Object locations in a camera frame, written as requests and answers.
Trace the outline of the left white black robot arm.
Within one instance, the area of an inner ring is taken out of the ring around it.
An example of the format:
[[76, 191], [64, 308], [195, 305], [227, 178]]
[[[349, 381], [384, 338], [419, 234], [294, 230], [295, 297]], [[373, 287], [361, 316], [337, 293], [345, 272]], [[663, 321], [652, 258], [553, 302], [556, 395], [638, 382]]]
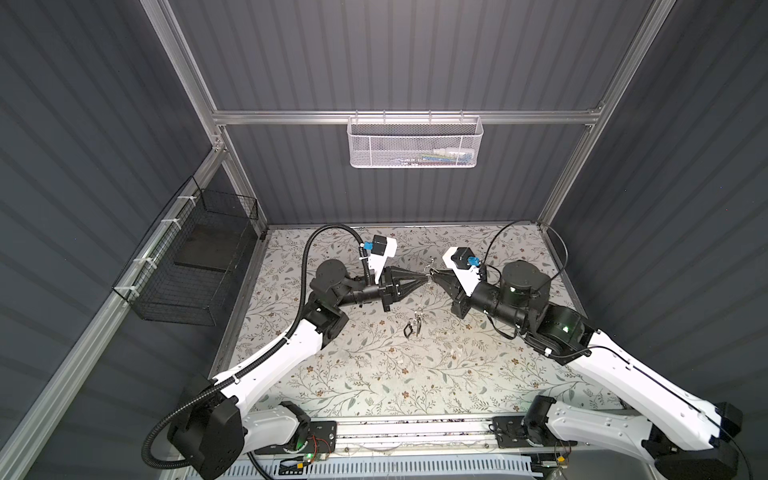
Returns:
[[199, 382], [182, 412], [170, 420], [169, 442], [204, 479], [220, 477], [246, 452], [267, 447], [303, 451], [311, 424], [304, 410], [291, 401], [261, 411], [255, 404], [340, 335], [348, 322], [343, 306], [381, 302], [388, 310], [427, 280], [424, 273], [395, 266], [352, 277], [341, 261], [322, 262], [298, 323], [242, 363]]

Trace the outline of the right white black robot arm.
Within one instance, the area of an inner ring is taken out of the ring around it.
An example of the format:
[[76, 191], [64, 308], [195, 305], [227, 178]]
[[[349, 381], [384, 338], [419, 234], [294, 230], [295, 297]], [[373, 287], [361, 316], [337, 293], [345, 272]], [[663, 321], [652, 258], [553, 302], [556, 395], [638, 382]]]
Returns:
[[591, 328], [579, 312], [550, 302], [550, 279], [534, 265], [510, 262], [492, 284], [468, 249], [450, 250], [445, 263], [431, 277], [450, 297], [455, 316], [476, 310], [514, 328], [531, 349], [629, 407], [600, 413], [539, 394], [518, 424], [494, 421], [499, 442], [590, 444], [641, 460], [665, 479], [733, 479], [747, 462], [735, 442], [743, 421], [738, 408], [686, 392]]

